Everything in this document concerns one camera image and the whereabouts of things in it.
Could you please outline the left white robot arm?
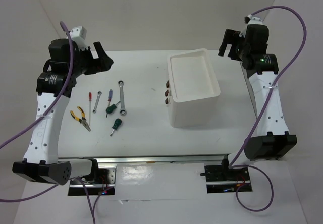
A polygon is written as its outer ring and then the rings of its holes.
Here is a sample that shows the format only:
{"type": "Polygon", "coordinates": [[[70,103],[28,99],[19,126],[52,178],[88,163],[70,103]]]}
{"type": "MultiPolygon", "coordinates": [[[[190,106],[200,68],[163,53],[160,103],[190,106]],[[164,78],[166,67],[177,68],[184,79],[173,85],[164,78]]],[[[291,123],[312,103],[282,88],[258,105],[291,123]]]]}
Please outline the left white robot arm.
{"type": "Polygon", "coordinates": [[[69,179],[82,177],[88,183],[99,179],[98,163],[93,158],[75,158],[60,161],[58,141],[63,116],[71,98],[76,79],[108,71],[113,60],[100,42],[95,42],[94,58],[89,47],[81,49],[76,40],[53,40],[49,47],[50,59],[37,79],[37,115],[29,147],[22,159],[13,164],[13,173],[31,182],[64,185],[69,179]]]}

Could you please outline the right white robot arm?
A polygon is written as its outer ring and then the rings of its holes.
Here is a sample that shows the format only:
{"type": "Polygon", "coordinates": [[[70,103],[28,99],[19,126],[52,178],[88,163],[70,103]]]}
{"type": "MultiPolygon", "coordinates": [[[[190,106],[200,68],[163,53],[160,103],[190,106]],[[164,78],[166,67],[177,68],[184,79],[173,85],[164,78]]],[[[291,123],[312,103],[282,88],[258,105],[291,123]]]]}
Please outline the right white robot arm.
{"type": "Polygon", "coordinates": [[[268,54],[269,29],[262,24],[249,24],[243,32],[226,29],[219,56],[231,46],[229,58],[240,61],[247,74],[255,100],[256,122],[237,153],[229,154],[220,168],[221,176],[230,180],[238,167],[259,160],[278,160],[297,143],[283,116],[279,87],[277,57],[268,54]]]}

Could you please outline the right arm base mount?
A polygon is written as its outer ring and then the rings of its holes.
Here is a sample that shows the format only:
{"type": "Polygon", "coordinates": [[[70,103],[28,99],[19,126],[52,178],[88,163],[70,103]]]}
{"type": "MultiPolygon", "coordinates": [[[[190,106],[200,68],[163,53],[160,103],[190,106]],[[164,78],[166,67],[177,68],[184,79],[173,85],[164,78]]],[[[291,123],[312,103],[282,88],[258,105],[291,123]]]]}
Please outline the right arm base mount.
{"type": "Polygon", "coordinates": [[[225,170],[221,165],[205,165],[199,174],[206,181],[206,190],[211,193],[252,192],[248,168],[225,170]]]}

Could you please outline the green long screwdriver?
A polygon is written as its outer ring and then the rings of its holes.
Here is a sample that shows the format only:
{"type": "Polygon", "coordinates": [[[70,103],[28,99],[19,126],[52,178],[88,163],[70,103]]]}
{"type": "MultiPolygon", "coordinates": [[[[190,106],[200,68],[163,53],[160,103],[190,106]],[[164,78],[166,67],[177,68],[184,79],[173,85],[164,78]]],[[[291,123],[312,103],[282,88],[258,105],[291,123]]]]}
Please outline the green long screwdriver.
{"type": "Polygon", "coordinates": [[[108,116],[109,114],[112,114],[119,104],[120,104],[120,101],[117,102],[116,104],[112,104],[109,107],[107,107],[105,110],[106,116],[108,116]]]}

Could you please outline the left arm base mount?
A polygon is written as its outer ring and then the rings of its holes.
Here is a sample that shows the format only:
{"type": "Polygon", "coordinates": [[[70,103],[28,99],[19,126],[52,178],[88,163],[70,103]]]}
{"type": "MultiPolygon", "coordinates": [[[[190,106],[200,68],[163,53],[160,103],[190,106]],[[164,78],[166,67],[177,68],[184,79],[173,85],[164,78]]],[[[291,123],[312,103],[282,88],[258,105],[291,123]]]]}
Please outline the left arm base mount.
{"type": "MultiPolygon", "coordinates": [[[[113,196],[115,194],[115,183],[117,177],[116,166],[100,167],[92,179],[81,177],[89,196],[113,196]]],[[[79,180],[71,180],[68,188],[68,196],[85,196],[85,190],[79,180]]]]}

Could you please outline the green stubby screwdriver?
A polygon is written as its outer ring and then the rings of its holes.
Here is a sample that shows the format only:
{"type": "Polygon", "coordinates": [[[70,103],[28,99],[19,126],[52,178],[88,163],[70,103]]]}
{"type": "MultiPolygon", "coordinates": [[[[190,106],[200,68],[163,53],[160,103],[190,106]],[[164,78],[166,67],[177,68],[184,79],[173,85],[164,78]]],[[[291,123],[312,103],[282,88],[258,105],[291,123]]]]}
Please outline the green stubby screwdriver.
{"type": "Polygon", "coordinates": [[[113,133],[118,130],[121,124],[122,124],[122,120],[120,118],[115,119],[110,136],[112,136],[113,133]]]}

